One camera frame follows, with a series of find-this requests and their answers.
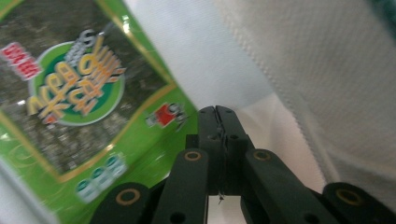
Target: green package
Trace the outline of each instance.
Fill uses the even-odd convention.
[[[0,3],[0,162],[61,223],[164,179],[196,110],[121,0]]]

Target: white fabric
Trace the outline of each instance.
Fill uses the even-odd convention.
[[[0,223],[32,223],[40,224],[37,216],[26,205],[23,198],[12,188],[7,180],[0,175]]]
[[[328,181],[396,211],[396,47],[361,0],[216,0],[300,124]]]
[[[274,151],[307,187],[322,192],[324,179],[315,158],[294,117],[275,94],[236,114],[255,147]]]
[[[125,1],[197,107],[242,107],[272,92],[209,1]]]

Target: white cloth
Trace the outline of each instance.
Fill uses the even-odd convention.
[[[396,211],[395,40],[368,1],[215,0],[218,10],[201,1],[126,2],[198,107],[265,99],[259,67],[327,182],[357,185]],[[227,70],[237,63],[242,72]]]
[[[216,0],[297,119],[327,181],[396,211],[396,47],[361,0]]]

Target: green circle logo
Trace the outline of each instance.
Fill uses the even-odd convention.
[[[92,178],[95,179],[96,177],[100,176],[104,171],[105,169],[103,169],[102,167],[96,168],[93,171]]]
[[[116,163],[116,161],[117,161],[118,159],[117,159],[117,157],[116,156],[112,156],[112,157],[110,157],[110,158],[108,158],[107,159],[107,166],[111,166],[111,165],[113,165],[114,163]]]
[[[98,35],[85,48],[84,42],[62,43],[40,55],[37,61],[43,69],[29,80],[29,115],[37,114],[46,124],[81,126],[114,110],[123,95],[125,69],[117,55],[102,46],[103,39]]]
[[[77,185],[77,191],[82,191],[85,188],[88,187],[88,185],[90,184],[90,182],[88,180],[82,180],[81,182],[78,183]]]

